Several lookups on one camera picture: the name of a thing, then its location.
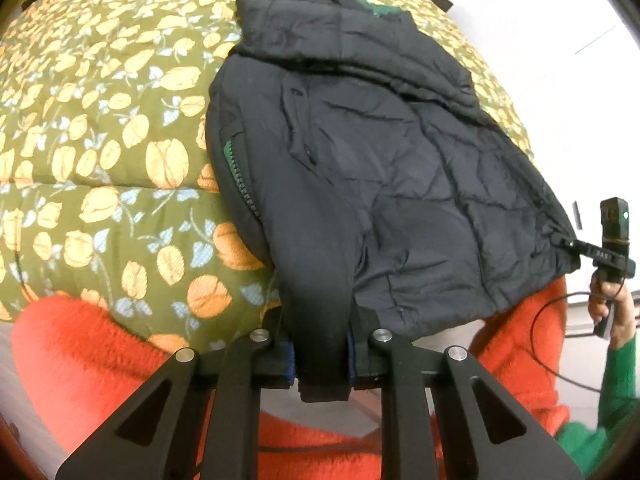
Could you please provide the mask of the green sleeve right forearm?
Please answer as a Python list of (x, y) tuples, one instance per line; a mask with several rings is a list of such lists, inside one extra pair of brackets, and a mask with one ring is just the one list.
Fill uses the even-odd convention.
[(581, 422), (566, 422), (555, 440), (584, 477), (602, 464), (606, 454), (634, 414), (636, 407), (636, 337), (619, 349), (608, 349), (598, 405), (598, 422), (590, 430)]

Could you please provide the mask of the person right hand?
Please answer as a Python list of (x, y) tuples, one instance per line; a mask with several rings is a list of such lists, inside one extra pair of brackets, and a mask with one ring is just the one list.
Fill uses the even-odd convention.
[(593, 323), (598, 325), (604, 320), (611, 323), (611, 350), (620, 350), (636, 334), (634, 318), (634, 300), (627, 285), (608, 282), (600, 271), (593, 273), (590, 283), (588, 312)]

